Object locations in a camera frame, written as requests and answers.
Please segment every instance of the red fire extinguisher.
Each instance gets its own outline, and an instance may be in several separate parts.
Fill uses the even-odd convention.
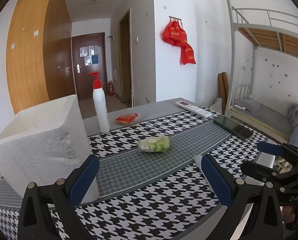
[[[114,96],[113,81],[110,81],[110,82],[109,82],[109,95],[110,95],[111,97]]]

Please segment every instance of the tiled floor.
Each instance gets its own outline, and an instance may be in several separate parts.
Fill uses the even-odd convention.
[[[106,96],[106,104],[108,113],[128,108],[117,97]],[[79,101],[80,112],[82,119],[96,116],[95,105],[93,99]]]

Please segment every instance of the pillow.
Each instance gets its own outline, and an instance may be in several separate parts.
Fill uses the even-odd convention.
[[[246,108],[249,112],[255,114],[262,109],[262,104],[252,98],[243,98],[236,100],[237,104]]]

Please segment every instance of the green snack package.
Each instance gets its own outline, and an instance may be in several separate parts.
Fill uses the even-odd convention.
[[[171,141],[169,136],[149,137],[137,142],[140,150],[144,152],[166,152],[170,146]]]

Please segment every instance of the red bag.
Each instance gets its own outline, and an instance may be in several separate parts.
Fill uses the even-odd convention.
[[[196,61],[194,60],[193,49],[188,43],[181,48],[181,61],[183,65],[188,63],[196,64]]]
[[[171,21],[162,34],[162,40],[172,46],[182,47],[187,42],[187,34],[178,21]]]
[[[119,116],[115,122],[117,124],[122,124],[122,125],[128,125],[131,124],[133,121],[135,121],[138,117],[138,114],[125,114]]]

